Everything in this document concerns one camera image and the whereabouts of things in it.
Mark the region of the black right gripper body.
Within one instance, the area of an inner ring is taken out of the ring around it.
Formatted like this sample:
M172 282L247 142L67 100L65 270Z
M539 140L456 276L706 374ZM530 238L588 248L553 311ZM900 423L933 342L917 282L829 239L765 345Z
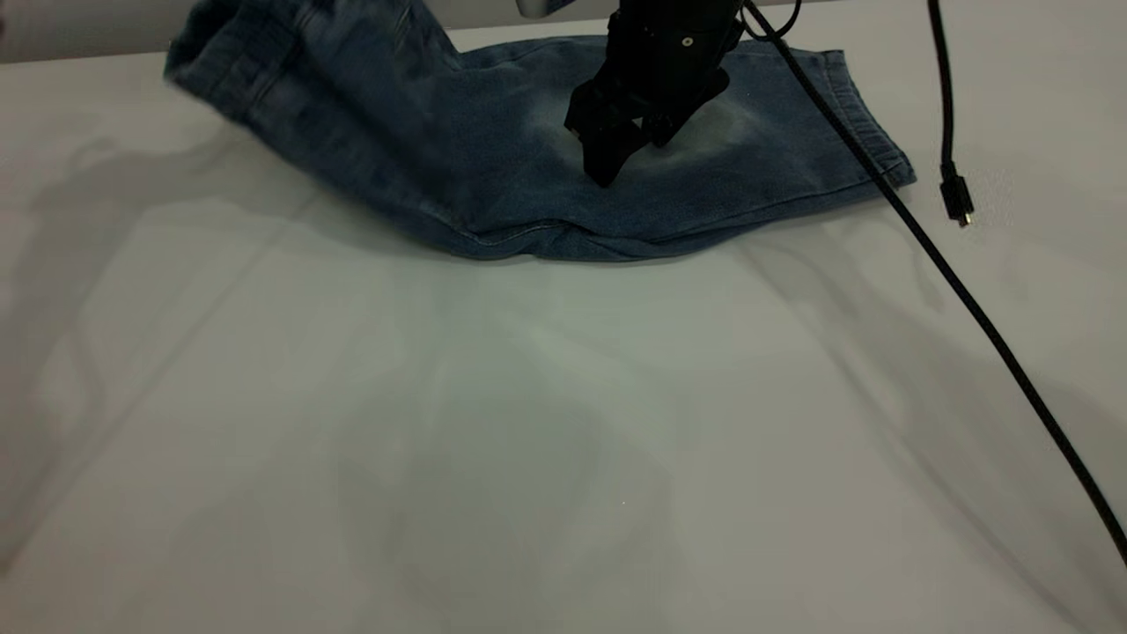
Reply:
M696 92L733 50L737 1L620 1L607 23L605 66L644 100Z

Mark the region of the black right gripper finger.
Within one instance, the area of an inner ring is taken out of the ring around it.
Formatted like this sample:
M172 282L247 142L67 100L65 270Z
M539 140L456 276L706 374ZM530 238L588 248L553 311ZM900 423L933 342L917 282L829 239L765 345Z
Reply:
M655 148L665 148L702 106L715 100L729 84L728 73L724 69L715 69L695 92L649 113L645 117L645 134Z
M630 157L649 143L637 120L655 108L620 81L586 81L574 89L564 127L579 140L584 172L601 188L611 186Z

